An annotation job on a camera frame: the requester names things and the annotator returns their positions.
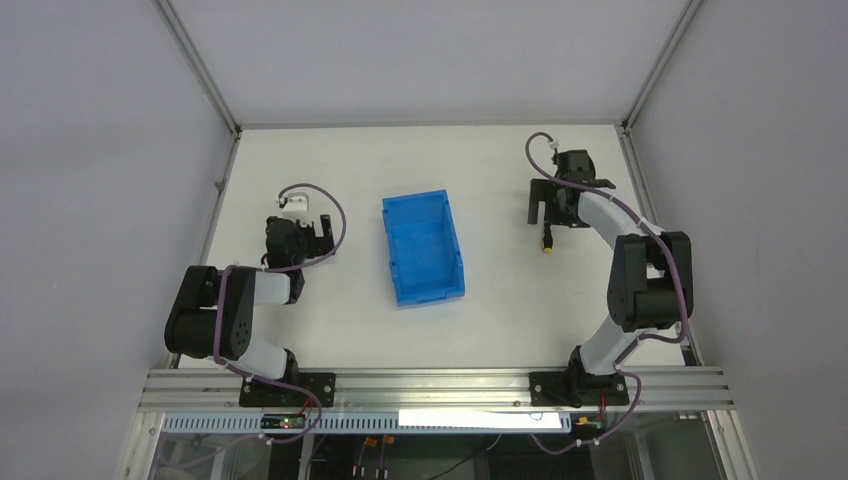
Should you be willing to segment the black yellow screwdriver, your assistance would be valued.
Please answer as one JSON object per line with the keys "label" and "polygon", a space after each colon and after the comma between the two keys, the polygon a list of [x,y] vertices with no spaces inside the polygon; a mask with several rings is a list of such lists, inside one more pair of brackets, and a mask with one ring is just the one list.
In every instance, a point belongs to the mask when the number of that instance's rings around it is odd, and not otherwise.
{"label": "black yellow screwdriver", "polygon": [[552,228],[550,222],[545,222],[543,224],[543,235],[542,235],[542,250],[544,253],[550,253],[554,246],[554,237],[552,234]]}

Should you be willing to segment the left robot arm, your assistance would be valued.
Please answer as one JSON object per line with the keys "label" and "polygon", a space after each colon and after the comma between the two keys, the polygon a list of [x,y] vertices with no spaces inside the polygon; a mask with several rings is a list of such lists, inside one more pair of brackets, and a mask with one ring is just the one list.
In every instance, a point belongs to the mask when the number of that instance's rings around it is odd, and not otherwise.
{"label": "left robot arm", "polygon": [[257,306],[293,305],[305,286],[302,266],[335,246],[332,220],[271,216],[266,220],[270,268],[209,265],[187,268],[164,329],[166,349],[195,359],[219,359],[248,376],[299,384],[295,354],[253,336]]}

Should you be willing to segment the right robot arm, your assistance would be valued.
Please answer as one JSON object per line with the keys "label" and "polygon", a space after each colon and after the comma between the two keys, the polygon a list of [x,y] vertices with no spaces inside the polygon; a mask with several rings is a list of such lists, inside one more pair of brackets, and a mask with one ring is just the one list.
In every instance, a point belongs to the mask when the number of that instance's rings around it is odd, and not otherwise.
{"label": "right robot arm", "polygon": [[629,401],[620,366],[644,340],[664,341],[693,310],[692,245],[680,231],[643,219],[617,198],[615,185],[597,176],[585,150],[555,150],[550,178],[530,183],[528,219],[542,226],[542,249],[552,250],[555,226],[591,228],[612,251],[606,288],[608,315],[593,336],[572,351],[562,372],[530,376],[533,404],[615,405]]}

